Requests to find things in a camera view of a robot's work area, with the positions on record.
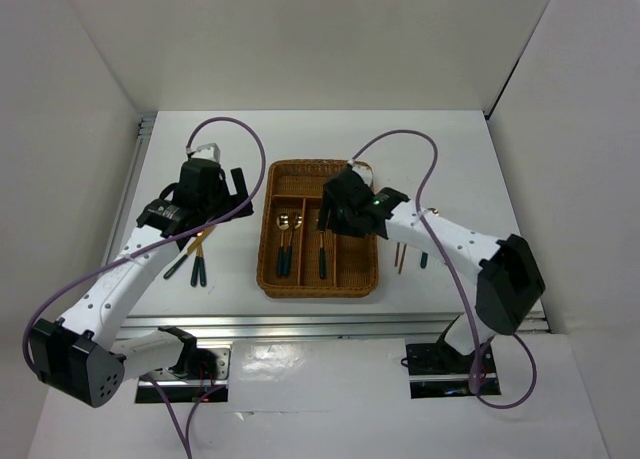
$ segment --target wicker basket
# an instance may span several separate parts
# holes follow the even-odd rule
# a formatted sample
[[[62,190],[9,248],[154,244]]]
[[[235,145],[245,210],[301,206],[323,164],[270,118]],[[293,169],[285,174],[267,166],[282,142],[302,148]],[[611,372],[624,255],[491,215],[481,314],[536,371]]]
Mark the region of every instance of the wicker basket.
[[[378,247],[375,236],[358,239],[325,233],[327,277],[320,279],[321,233],[316,222],[322,186],[340,172],[345,161],[286,160],[269,169],[258,256],[258,285],[270,297],[364,297],[378,285]],[[293,233],[291,273],[277,275],[281,231],[276,218],[298,213],[302,225]],[[288,241],[291,230],[286,232]]]

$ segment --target beige wall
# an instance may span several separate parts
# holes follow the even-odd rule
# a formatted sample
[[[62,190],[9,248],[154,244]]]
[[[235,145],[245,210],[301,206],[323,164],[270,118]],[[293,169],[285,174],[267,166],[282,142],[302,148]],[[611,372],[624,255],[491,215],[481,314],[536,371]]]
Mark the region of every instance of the beige wall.
[[[0,41],[0,451],[13,459],[46,392],[22,361],[22,328],[99,265],[136,119],[66,0],[0,0]]]
[[[548,0],[70,1],[145,110],[488,110]]]
[[[640,0],[552,0],[489,126],[611,456],[637,457]]]

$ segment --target black utensil handle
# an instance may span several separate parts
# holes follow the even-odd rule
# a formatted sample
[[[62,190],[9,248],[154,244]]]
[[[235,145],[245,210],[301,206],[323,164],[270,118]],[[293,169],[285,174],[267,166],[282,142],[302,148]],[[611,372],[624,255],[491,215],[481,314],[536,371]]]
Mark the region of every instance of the black utensil handle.
[[[320,279],[327,278],[327,253],[324,247],[320,249]]]
[[[196,287],[198,285],[198,273],[200,272],[200,258],[196,256],[196,260],[193,262],[193,269],[191,270],[191,286]]]
[[[162,276],[165,279],[169,279],[171,276],[173,276],[173,273],[176,272],[178,270],[178,268],[184,263],[184,261],[187,260],[187,256],[186,254],[183,255],[180,259],[178,259],[175,264],[173,266],[171,266],[169,268],[169,270],[167,270],[167,272],[164,273],[164,276]]]
[[[207,271],[204,267],[204,257],[199,257],[198,259],[200,259],[200,285],[207,287]]]
[[[282,277],[284,275],[284,246],[280,246],[280,249],[278,249],[277,273],[278,273],[278,277]]]
[[[291,256],[293,256],[293,247],[289,246],[287,247],[287,255],[284,256],[283,276],[288,276],[291,272]]]

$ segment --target cutlery tray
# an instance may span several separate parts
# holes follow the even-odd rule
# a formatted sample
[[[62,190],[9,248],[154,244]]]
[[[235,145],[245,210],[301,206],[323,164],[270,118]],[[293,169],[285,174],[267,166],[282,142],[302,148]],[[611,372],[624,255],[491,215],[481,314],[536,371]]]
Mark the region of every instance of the cutlery tray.
[[[320,279],[321,233],[316,229],[322,186],[346,166],[337,160],[286,160],[271,165],[267,184],[258,255],[258,285],[270,297],[364,297],[378,285],[378,247],[375,236],[363,239],[326,231],[327,277]],[[284,232],[285,252],[293,234],[291,272],[277,275],[282,231],[277,217],[300,214],[302,225]]]

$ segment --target robotic arm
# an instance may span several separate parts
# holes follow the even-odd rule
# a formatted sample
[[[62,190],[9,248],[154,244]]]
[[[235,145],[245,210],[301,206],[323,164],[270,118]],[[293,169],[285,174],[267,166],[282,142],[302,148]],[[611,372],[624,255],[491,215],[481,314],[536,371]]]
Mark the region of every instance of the robotic arm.
[[[118,258],[162,239],[221,217],[247,199],[241,169],[231,176],[231,195],[220,163],[220,151],[207,144],[182,165],[180,181],[165,188],[148,204]],[[167,197],[173,193],[171,200]],[[236,217],[253,214],[248,203]],[[160,246],[102,275],[95,285],[58,320],[40,319],[29,333],[38,378],[67,394],[99,407],[130,378],[171,368],[187,373],[206,362],[215,367],[196,338],[175,327],[159,328],[140,338],[114,344],[125,318],[158,273],[173,261],[188,239]]]
[[[428,210],[418,213],[415,202],[395,189],[374,194],[357,170],[347,166],[325,184],[318,228],[355,237],[377,234],[444,261],[420,222],[424,215],[452,265],[476,285],[473,319],[480,342],[514,334],[545,290],[527,242],[513,234],[500,240],[470,231]],[[469,318],[458,317],[439,343],[445,354],[469,356],[474,350]]]

